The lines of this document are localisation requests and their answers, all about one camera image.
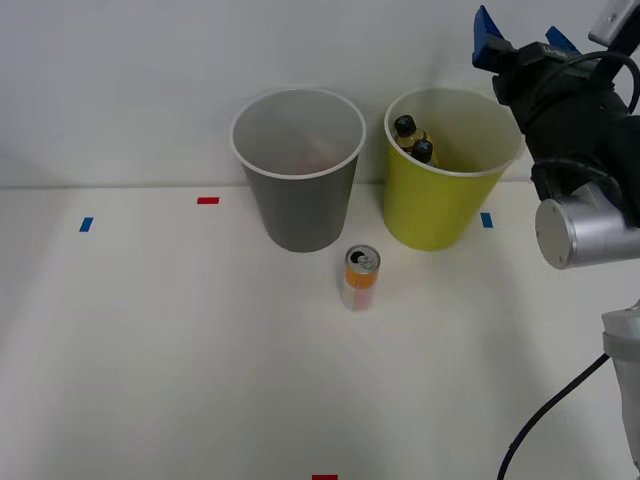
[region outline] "white table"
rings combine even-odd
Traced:
[[[640,263],[547,266],[528,184],[499,185],[495,228],[478,215],[437,254],[388,233],[380,196],[355,187],[342,237],[293,254],[247,188],[0,191],[0,478],[495,478],[601,354],[600,314],[635,303]],[[337,279],[361,242],[381,275],[351,314]],[[635,476],[608,364],[509,478]]]

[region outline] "can lid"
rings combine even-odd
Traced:
[[[369,245],[354,245],[347,250],[345,261],[353,273],[368,275],[380,268],[380,254]]]
[[[417,130],[416,122],[411,115],[402,115],[393,123],[393,126],[402,138],[410,137]]]

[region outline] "black bottle cap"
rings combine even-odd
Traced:
[[[433,143],[429,140],[418,140],[413,144],[411,156],[421,163],[429,163],[433,155]]]
[[[410,137],[417,130],[416,122],[413,121],[411,115],[402,115],[401,117],[398,117],[393,126],[396,127],[396,132],[398,132],[398,135],[402,138]]]

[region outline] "paper cup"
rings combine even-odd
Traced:
[[[340,236],[365,137],[356,106],[324,90],[269,93],[238,114],[231,148],[275,243],[313,252]]]
[[[440,168],[418,162],[393,140],[393,122],[407,114],[431,135]],[[384,130],[389,162],[384,222],[399,241],[418,250],[453,245],[524,151],[511,112],[468,90],[407,93],[387,109]]]

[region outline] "soda can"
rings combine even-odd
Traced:
[[[378,280],[380,254],[369,245],[355,245],[347,250],[344,263],[342,301],[353,312],[367,310]]]

